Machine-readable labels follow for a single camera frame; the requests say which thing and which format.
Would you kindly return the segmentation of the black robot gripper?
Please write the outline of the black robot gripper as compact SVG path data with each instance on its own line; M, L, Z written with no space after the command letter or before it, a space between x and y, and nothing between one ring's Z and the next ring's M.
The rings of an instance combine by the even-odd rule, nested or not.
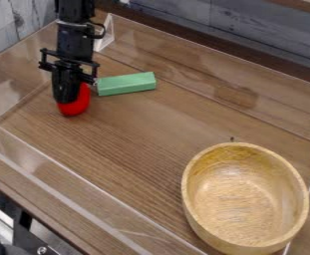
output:
M99 94L98 68L94 61L95 41L106 37L102 23L75 24L58 22L57 50L43 48L39 68L53 72L53 92L58 103L69 104L78 99L81 82Z

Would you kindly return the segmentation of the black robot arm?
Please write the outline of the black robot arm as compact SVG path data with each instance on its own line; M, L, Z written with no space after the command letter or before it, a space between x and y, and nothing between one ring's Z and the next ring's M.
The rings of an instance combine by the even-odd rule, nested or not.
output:
M69 104L79 98L82 83L91 85L97 80L95 41L106 37L107 28L93 21L95 0L55 0L55 12L57 49L41 50L39 68L53 75L55 101Z

